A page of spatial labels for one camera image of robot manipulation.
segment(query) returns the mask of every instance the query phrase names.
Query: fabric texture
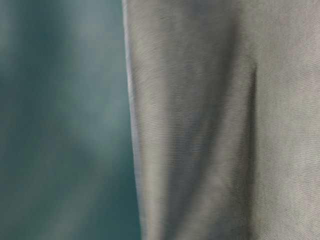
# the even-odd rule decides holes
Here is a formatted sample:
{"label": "fabric texture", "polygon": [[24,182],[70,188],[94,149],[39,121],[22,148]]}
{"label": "fabric texture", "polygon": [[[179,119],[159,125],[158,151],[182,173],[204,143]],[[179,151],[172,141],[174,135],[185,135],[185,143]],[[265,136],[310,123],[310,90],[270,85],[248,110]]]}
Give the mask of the fabric texture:
{"label": "fabric texture", "polygon": [[320,1],[123,11],[143,239],[320,239]]}

